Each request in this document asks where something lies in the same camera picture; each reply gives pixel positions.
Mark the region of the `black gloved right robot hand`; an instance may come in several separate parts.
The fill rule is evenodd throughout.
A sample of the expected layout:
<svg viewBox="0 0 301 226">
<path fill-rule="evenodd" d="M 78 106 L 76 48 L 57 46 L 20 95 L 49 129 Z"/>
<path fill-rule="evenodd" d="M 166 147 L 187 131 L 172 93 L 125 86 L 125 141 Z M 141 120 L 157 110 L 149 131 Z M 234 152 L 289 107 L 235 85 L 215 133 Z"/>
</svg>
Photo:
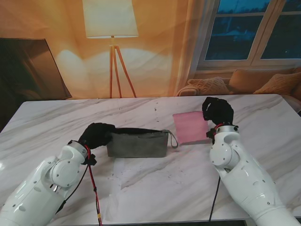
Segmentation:
<svg viewBox="0 0 301 226">
<path fill-rule="evenodd" d="M 232 125 L 234 110 L 224 99 L 207 97 L 202 104 L 203 118 L 212 121 L 215 125 Z"/>
</svg>

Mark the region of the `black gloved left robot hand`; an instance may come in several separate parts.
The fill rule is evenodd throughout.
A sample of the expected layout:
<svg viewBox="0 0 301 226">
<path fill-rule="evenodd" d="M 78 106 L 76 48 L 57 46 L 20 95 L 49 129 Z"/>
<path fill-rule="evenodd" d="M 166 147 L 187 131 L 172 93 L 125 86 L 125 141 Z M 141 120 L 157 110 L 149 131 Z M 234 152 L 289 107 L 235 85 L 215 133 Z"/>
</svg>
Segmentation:
<svg viewBox="0 0 301 226">
<path fill-rule="evenodd" d="M 111 141 L 111 133 L 115 130 L 116 127 L 112 124 L 91 123 L 80 136 L 78 142 L 91 150 L 106 146 Z"/>
</svg>

